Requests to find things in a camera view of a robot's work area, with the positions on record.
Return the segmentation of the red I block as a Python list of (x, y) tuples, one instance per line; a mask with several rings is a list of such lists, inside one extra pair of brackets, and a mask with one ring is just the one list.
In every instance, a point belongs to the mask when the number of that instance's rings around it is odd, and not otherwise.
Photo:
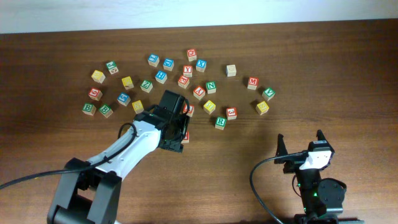
[(189, 143), (190, 141), (190, 133), (187, 131), (185, 137), (182, 139), (182, 143)]

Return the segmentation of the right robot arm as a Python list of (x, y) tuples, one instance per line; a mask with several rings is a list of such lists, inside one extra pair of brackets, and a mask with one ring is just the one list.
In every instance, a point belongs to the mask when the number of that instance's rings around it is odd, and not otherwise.
[(319, 129), (317, 140), (308, 149), (289, 154), (284, 136), (278, 135), (275, 164), (283, 164), (284, 174), (294, 174), (298, 182), (304, 213), (294, 216), (295, 223), (364, 223), (357, 218), (339, 219), (343, 213), (343, 201), (347, 186), (344, 182), (321, 178), (335, 153), (331, 144)]

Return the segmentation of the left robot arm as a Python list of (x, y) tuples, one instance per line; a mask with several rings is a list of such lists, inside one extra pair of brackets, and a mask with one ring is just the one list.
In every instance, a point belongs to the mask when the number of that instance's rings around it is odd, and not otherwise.
[(165, 91), (160, 103), (124, 123), (117, 140), (100, 154), (65, 164), (47, 223), (116, 223), (122, 182), (155, 149), (181, 153), (189, 100)]

